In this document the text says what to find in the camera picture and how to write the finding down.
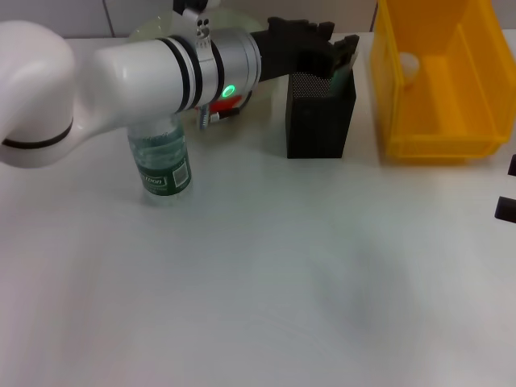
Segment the black mesh pen holder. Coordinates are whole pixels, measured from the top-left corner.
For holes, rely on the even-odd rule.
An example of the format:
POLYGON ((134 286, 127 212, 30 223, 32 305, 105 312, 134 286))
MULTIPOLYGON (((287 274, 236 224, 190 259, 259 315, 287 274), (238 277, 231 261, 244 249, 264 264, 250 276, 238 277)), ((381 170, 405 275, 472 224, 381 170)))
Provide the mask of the black mesh pen holder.
POLYGON ((307 73, 289 76, 285 108, 289 159, 339 159, 343 155, 356 102, 354 76, 338 95, 329 79, 307 73))

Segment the white paper ball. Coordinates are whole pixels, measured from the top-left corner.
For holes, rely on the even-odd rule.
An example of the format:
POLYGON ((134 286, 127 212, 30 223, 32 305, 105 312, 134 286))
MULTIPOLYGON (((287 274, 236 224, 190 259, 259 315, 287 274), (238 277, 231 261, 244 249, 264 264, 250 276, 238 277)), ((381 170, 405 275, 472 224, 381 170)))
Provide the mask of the white paper ball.
POLYGON ((421 68, 419 58, 413 53, 401 52, 399 54, 399 60, 402 68, 404 86, 410 87, 418 79, 421 68))

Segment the orange-red toy fruit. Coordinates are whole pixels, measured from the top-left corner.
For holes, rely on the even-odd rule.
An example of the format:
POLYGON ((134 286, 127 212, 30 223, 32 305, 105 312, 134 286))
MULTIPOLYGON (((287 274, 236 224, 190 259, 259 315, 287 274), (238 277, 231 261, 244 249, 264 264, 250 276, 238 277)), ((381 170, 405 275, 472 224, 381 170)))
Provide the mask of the orange-red toy fruit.
POLYGON ((210 113, 217 114, 225 110, 237 108, 242 102, 240 96, 234 98, 221 99, 210 104, 210 113))

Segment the yellow plastic bin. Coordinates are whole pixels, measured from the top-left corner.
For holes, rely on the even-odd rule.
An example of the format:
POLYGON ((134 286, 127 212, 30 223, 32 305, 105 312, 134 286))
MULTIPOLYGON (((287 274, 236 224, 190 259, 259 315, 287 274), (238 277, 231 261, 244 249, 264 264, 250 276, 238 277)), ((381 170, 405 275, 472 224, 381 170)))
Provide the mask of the yellow plastic bin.
POLYGON ((516 60, 490 0, 378 0, 369 63, 387 157, 481 159, 510 140, 516 60), (410 87, 401 52, 420 61, 410 87))

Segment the clear plastic water bottle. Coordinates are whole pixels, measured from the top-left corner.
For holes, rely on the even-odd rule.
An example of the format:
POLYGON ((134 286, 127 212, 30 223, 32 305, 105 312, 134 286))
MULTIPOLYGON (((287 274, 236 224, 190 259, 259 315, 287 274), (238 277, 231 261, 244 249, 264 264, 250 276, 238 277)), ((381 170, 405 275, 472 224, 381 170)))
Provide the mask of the clear plastic water bottle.
POLYGON ((185 194, 192 171, 177 114, 129 126, 127 139, 148 202, 168 206, 185 194))

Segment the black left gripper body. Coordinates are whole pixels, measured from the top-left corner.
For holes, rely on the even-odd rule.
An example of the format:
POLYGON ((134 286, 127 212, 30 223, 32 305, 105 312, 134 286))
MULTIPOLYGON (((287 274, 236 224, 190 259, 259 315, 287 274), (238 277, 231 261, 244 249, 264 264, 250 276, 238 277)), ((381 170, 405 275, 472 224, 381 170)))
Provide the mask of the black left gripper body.
POLYGON ((260 52, 259 82, 296 73, 301 68, 305 54, 300 29, 256 31, 252 32, 251 36, 260 52))

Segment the pale green wavy fruit bowl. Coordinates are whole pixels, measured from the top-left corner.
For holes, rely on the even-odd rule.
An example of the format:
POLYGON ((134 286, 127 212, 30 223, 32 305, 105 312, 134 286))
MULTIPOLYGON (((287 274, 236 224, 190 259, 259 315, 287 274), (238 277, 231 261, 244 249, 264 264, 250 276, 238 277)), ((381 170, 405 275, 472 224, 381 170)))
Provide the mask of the pale green wavy fruit bowl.
POLYGON ((181 110, 197 110, 201 130, 212 122, 238 115, 253 94, 268 96, 270 88, 259 84, 260 52, 251 36, 252 32, 264 30, 259 22, 238 11, 215 8, 210 17, 210 46, 194 48, 172 33, 175 19, 173 11, 165 12, 136 28, 127 41, 161 40, 176 47, 183 57, 181 67, 189 78, 189 99, 181 110), (237 108, 210 113, 212 102, 237 96, 242 98, 237 108))

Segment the mint green pen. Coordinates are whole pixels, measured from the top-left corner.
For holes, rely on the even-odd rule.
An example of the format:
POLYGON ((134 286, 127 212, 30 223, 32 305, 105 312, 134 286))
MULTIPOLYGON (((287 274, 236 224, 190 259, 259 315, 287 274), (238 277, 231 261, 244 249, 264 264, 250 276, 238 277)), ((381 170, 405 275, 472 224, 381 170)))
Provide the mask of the mint green pen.
POLYGON ((343 92, 347 85, 348 78, 351 75, 353 65, 354 59, 351 59, 346 65, 335 71, 334 76, 331 79, 329 89, 329 94, 332 97, 337 97, 343 92))

